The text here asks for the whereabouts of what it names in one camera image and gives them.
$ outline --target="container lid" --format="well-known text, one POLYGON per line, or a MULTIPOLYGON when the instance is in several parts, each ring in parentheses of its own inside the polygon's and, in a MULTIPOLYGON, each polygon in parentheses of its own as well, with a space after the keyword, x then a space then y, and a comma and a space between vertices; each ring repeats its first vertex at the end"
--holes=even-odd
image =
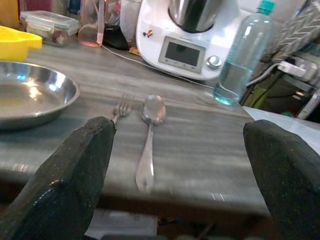
POLYGON ((268 14, 272 12, 272 10, 275 7, 275 3, 270 0, 262 0, 260 2, 260 5, 258 6, 259 10, 263 10, 264 12, 267 12, 268 14))
POLYGON ((20 18, 24 18, 26 22, 36 22, 45 26, 64 29, 68 32, 77 32, 79 28, 79 22, 76 19, 49 11, 22 11, 20 18))

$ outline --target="plastic food container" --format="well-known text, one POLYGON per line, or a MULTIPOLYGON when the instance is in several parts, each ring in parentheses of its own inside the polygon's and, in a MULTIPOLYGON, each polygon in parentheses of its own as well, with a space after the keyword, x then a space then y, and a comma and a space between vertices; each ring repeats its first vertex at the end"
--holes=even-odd
POLYGON ((56 46, 66 45, 79 28, 77 20, 49 11, 22 11, 20 19, 25 31, 56 46))
POLYGON ((29 49, 41 49, 41 37, 0 26, 0 60, 22 62, 29 49))

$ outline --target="water bottle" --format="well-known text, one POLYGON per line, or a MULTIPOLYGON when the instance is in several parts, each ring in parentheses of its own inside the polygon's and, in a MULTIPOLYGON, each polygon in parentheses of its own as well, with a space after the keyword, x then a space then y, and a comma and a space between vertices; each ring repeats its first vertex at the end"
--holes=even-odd
POLYGON ((269 14, 274 5, 270 0, 262 0, 257 12, 241 22, 213 89, 214 99, 226 105, 233 105, 241 99, 270 40, 272 21, 269 14))

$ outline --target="appliance button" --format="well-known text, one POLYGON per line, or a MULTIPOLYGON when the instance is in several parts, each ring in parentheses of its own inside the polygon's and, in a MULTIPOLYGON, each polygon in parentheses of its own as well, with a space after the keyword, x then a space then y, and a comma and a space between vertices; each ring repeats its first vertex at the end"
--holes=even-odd
POLYGON ((220 58, 218 56, 210 56, 205 63, 209 68, 211 68, 212 70, 215 70, 219 67, 221 67, 222 65, 222 61, 220 60, 220 58))

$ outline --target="fork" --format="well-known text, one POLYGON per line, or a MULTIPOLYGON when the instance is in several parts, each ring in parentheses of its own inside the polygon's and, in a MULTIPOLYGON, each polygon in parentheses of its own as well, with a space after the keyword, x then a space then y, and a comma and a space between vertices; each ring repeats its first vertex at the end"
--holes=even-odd
POLYGON ((131 112, 134 96, 125 92, 121 100, 114 106, 112 121, 116 124, 119 117, 126 117, 131 112))

